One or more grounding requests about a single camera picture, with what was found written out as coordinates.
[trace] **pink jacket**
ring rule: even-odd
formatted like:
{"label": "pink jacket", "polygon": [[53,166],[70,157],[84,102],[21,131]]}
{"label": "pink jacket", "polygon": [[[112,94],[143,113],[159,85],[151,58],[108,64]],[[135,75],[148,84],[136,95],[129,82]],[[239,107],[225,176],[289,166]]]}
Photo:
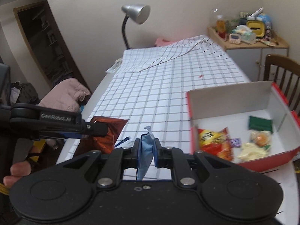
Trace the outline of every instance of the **pink jacket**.
{"label": "pink jacket", "polygon": [[83,101],[90,91],[77,79],[71,78],[61,81],[38,104],[57,110],[79,112],[78,101]]}

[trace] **checkered tablecloth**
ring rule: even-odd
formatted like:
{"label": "checkered tablecloth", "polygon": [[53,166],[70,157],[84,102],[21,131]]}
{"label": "checkered tablecloth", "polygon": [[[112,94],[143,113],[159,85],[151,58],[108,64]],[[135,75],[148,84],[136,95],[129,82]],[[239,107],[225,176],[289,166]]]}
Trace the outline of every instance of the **checkered tablecloth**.
{"label": "checkered tablecloth", "polygon": [[[192,89],[247,82],[233,60],[209,37],[182,40],[171,46],[124,52],[122,66],[91,112],[93,116],[129,119],[117,142],[140,138],[151,125],[162,146],[190,152],[190,123],[185,93]],[[66,160],[73,156],[75,141]],[[135,179],[127,169],[124,179]],[[170,179],[170,171],[152,163],[145,180]]]}

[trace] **brown foil bag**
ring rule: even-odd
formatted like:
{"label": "brown foil bag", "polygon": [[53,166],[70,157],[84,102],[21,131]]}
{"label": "brown foil bag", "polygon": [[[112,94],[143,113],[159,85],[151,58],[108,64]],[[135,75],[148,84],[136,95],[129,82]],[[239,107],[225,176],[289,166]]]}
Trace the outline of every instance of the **brown foil bag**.
{"label": "brown foil bag", "polygon": [[110,154],[114,149],[115,143],[117,142],[117,139],[119,138],[119,135],[128,120],[94,116],[90,122],[107,123],[108,133],[105,137],[88,136],[87,138],[82,138],[74,153],[74,156],[78,156],[92,150],[100,150],[102,154]]}

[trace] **red box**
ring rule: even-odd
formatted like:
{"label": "red box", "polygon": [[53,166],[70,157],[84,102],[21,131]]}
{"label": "red box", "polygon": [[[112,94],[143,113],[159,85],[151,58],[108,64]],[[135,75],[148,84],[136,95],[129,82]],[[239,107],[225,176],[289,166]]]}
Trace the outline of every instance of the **red box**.
{"label": "red box", "polygon": [[[287,100],[269,81],[225,85],[187,92],[191,121],[191,152],[199,149],[198,129],[220,131],[228,127],[231,138],[249,142],[249,116],[273,120],[272,147],[267,157],[233,162],[262,172],[289,162],[300,147],[297,115],[290,112]],[[234,156],[240,153],[233,148]]]}

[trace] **green sponge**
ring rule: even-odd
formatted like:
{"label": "green sponge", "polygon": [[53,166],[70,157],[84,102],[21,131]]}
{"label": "green sponge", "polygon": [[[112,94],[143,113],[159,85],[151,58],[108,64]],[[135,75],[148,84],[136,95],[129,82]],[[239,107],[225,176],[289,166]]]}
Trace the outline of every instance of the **green sponge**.
{"label": "green sponge", "polygon": [[273,133],[272,120],[250,116],[249,129],[254,129],[258,131],[267,130]]}

